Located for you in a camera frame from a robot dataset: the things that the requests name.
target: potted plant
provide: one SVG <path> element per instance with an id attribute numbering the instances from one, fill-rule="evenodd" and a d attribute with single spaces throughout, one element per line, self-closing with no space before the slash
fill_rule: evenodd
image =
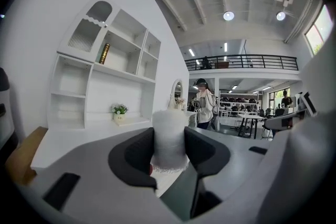
<path id="1" fill-rule="evenodd" d="M 115 122 L 122 122 L 125 120 L 126 112 L 128 108 L 123 104 L 114 104 L 112 105 L 113 119 Z"/>
<path id="2" fill-rule="evenodd" d="M 176 104 L 177 104 L 177 109 L 178 110 L 182 110 L 184 102 L 185 102 L 185 100 L 183 98 L 178 97 L 176 99 Z"/>

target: white jacket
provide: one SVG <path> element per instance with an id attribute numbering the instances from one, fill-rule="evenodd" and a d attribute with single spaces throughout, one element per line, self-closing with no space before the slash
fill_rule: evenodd
<path id="1" fill-rule="evenodd" d="M 213 117 L 212 93 L 208 89 L 204 92 L 198 92 L 196 95 L 197 100 L 202 97 L 205 99 L 205 107 L 202 107 L 202 111 L 198 114 L 199 123 L 209 122 Z"/>

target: round ceiling lamp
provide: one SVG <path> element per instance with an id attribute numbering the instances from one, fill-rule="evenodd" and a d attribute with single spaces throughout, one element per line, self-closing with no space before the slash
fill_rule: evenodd
<path id="1" fill-rule="evenodd" d="M 286 18 L 286 14 L 284 12 L 278 12 L 277 20 L 284 20 Z"/>
<path id="2" fill-rule="evenodd" d="M 235 17 L 233 12 L 225 12 L 223 15 L 224 20 L 232 20 Z"/>

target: white bookshelf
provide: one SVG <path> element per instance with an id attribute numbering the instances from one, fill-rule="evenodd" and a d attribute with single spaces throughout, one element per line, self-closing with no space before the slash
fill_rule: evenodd
<path id="1" fill-rule="evenodd" d="M 110 48 L 99 63 L 105 44 Z M 87 121 L 112 121 L 111 105 L 130 111 L 120 126 L 150 122 L 161 42 L 109 0 L 91 0 L 59 48 L 50 85 L 48 125 L 82 129 Z"/>

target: window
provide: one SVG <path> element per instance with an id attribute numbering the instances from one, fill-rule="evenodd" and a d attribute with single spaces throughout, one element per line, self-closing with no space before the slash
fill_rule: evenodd
<path id="1" fill-rule="evenodd" d="M 281 101 L 284 98 L 284 91 L 287 91 L 287 96 L 290 96 L 290 88 L 287 89 L 283 89 L 280 91 L 276 91 L 276 92 L 270 92 L 269 93 L 269 103 L 268 103 L 268 107 L 271 109 L 271 113 L 275 112 L 275 109 L 279 107 L 281 107 Z"/>
<path id="2" fill-rule="evenodd" d="M 306 33 L 313 54 L 317 54 L 329 37 L 332 29 L 332 21 L 327 7 L 324 5 L 314 24 Z"/>

